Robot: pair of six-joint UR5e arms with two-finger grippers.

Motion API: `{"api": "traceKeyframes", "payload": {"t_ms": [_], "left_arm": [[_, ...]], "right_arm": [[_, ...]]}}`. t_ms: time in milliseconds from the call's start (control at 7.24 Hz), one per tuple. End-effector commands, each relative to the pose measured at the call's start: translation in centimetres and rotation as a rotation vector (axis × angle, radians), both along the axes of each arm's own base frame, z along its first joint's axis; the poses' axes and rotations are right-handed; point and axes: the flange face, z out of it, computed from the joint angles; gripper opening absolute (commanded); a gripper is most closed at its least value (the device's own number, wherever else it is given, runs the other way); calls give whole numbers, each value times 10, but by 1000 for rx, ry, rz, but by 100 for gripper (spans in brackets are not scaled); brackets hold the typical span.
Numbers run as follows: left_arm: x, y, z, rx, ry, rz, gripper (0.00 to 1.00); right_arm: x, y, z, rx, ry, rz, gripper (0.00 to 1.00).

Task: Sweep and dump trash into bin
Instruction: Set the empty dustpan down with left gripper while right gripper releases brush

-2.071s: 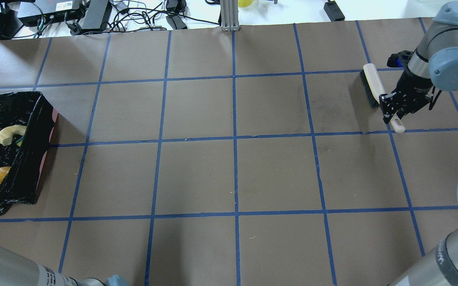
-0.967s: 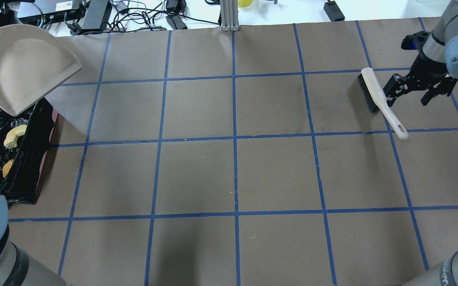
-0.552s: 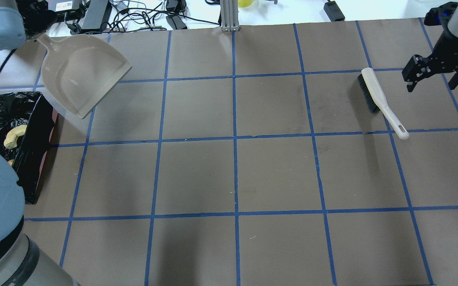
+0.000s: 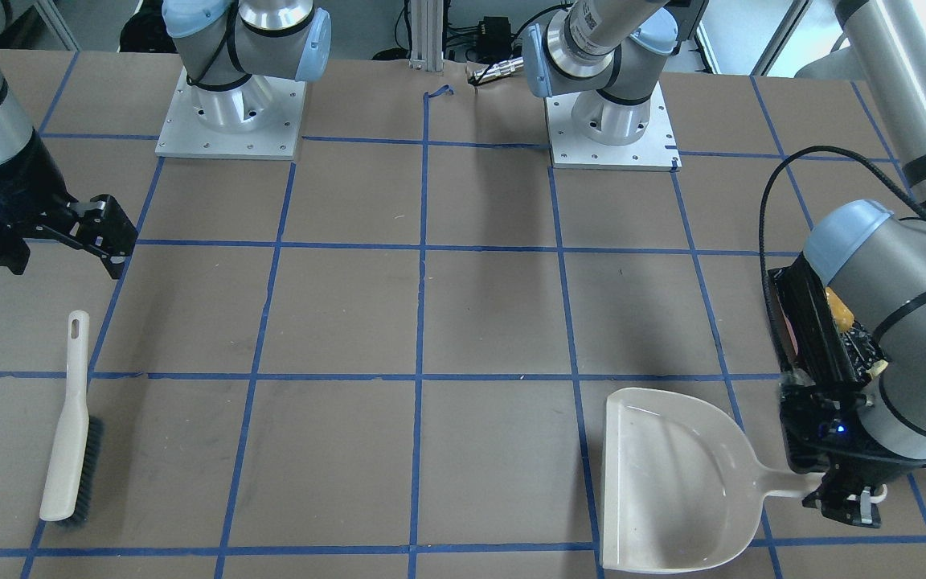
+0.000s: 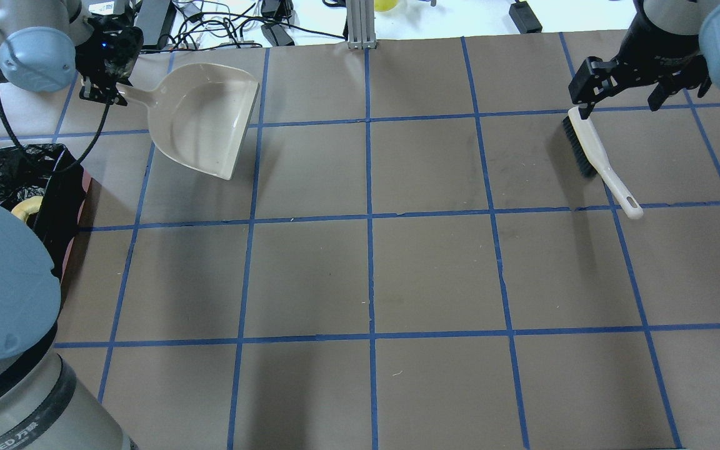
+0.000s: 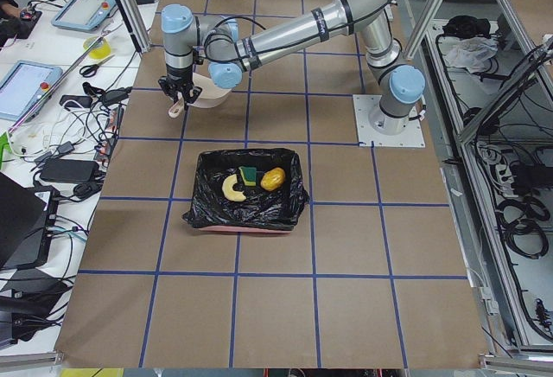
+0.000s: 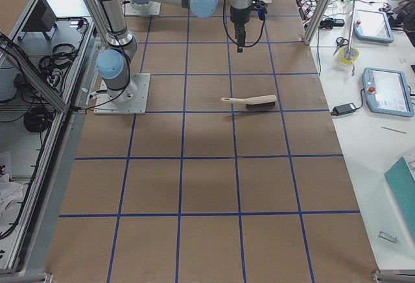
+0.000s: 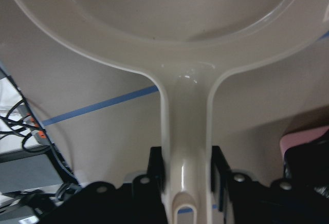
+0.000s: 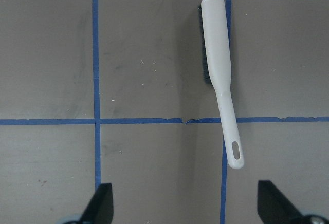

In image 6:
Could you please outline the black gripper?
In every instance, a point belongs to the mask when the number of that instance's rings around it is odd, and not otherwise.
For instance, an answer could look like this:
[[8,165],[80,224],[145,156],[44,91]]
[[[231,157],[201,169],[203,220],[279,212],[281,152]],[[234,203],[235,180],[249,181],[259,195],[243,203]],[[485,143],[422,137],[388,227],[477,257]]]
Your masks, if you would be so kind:
[[158,84],[163,93],[173,101],[178,101],[179,98],[182,98],[186,109],[190,106],[199,106],[202,88],[194,84],[191,76],[175,77],[164,75],[158,79]]

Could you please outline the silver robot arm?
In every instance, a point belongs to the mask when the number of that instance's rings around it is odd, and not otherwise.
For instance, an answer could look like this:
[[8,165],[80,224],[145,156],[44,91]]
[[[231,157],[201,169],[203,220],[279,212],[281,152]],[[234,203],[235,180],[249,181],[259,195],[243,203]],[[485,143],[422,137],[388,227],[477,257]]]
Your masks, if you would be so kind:
[[166,75],[159,84],[174,102],[193,104],[201,89],[193,66],[208,62],[213,84],[233,89],[244,73],[338,35],[359,34],[365,59],[382,90],[378,109],[388,118],[410,115],[426,86],[419,69],[408,65],[385,14],[389,0],[332,0],[297,18],[240,38],[234,18],[196,16],[180,4],[162,10]]

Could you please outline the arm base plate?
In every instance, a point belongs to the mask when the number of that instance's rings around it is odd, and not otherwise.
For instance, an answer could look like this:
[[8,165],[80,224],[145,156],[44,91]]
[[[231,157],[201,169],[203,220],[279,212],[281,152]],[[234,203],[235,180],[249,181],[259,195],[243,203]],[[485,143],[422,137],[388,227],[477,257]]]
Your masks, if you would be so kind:
[[380,109],[380,95],[353,95],[358,144],[361,147],[424,148],[425,141],[415,107],[403,118],[391,118]]

